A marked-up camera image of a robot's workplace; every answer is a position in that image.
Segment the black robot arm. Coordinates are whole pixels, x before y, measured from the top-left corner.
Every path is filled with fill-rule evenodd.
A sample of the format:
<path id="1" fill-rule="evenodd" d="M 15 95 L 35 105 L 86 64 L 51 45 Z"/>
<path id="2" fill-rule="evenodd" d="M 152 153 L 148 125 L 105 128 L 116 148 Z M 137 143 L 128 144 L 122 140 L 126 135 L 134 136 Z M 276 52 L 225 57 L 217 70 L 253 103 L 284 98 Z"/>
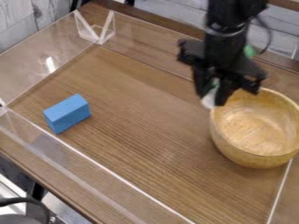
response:
<path id="1" fill-rule="evenodd" d="M 248 28 L 260 19 L 268 0 L 209 0 L 204 40 L 182 38 L 177 60 L 189 65 L 200 103 L 206 109 L 225 105 L 233 92 L 257 94 L 266 72 L 252 60 Z"/>

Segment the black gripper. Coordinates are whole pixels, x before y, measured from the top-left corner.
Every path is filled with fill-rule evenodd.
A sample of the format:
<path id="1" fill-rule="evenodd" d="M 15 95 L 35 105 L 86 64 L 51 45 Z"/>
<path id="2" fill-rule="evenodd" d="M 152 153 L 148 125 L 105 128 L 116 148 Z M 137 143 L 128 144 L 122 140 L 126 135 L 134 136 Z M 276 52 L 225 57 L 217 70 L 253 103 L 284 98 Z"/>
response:
<path id="1" fill-rule="evenodd" d="M 192 69 L 194 91 L 202 98 L 217 87 L 214 105 L 224 106 L 237 89 L 256 95 L 266 73 L 244 54 L 248 28 L 205 31 L 204 40 L 177 41 L 177 60 Z"/>

